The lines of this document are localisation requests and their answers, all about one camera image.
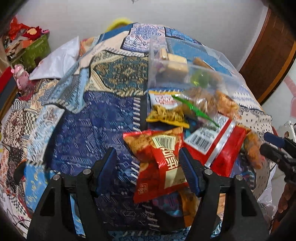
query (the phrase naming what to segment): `barcode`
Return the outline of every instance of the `barcode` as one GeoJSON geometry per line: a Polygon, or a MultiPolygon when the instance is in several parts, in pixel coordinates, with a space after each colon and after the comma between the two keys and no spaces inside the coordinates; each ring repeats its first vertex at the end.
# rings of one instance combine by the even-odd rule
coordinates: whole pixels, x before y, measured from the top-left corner
{"type": "Polygon", "coordinates": [[[204,153],[207,153],[209,147],[212,144],[210,140],[207,140],[204,137],[198,136],[196,134],[193,134],[190,143],[197,147],[198,150],[202,150],[204,153]]]}
{"type": "Polygon", "coordinates": [[[159,135],[152,137],[152,140],[154,144],[156,145],[156,148],[165,147],[168,150],[174,150],[175,149],[175,136],[166,136],[166,135],[159,135]]]}

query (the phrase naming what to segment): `metal screw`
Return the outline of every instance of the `metal screw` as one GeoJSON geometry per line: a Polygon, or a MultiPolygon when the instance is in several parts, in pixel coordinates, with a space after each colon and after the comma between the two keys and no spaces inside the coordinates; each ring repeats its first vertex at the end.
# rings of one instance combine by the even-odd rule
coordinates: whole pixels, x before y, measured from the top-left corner
{"type": "Polygon", "coordinates": [[[91,173],[91,170],[90,169],[84,169],[83,170],[83,174],[84,175],[88,175],[88,174],[90,174],[91,173]]]}
{"type": "Polygon", "coordinates": [[[213,174],[213,171],[211,169],[206,169],[205,170],[205,174],[212,175],[213,174]]]}
{"type": "Polygon", "coordinates": [[[235,178],[239,181],[242,181],[243,180],[243,177],[241,175],[236,175],[235,178]]]}
{"type": "Polygon", "coordinates": [[[55,180],[55,181],[57,181],[57,180],[59,180],[59,177],[60,177],[60,175],[59,174],[56,174],[56,175],[54,175],[52,177],[52,179],[55,180]]]}

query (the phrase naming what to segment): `orange snack package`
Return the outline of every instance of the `orange snack package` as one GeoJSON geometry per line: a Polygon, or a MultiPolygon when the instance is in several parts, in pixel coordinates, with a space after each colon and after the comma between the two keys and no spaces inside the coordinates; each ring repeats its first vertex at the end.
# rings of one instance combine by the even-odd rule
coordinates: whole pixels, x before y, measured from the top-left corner
{"type": "Polygon", "coordinates": [[[179,165],[178,153],[183,147],[183,128],[169,131],[142,131],[123,134],[133,154],[140,160],[135,203],[146,202],[188,187],[179,165]]]}

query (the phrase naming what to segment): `toy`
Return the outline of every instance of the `toy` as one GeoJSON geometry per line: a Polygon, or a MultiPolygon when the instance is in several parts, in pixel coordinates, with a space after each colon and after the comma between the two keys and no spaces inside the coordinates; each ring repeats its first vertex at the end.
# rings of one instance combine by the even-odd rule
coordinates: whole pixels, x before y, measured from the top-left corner
{"type": "Polygon", "coordinates": [[[22,64],[16,64],[14,69],[11,69],[13,77],[16,79],[19,90],[25,90],[29,82],[29,74],[25,71],[22,64]]]}

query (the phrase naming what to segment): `white plastic bag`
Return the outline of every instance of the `white plastic bag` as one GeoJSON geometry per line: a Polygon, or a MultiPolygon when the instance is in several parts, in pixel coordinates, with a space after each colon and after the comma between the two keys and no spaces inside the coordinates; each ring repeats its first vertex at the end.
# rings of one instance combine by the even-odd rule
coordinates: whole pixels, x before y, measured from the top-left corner
{"type": "Polygon", "coordinates": [[[40,61],[30,74],[30,80],[60,79],[77,61],[79,55],[79,36],[63,44],[40,61]]]}

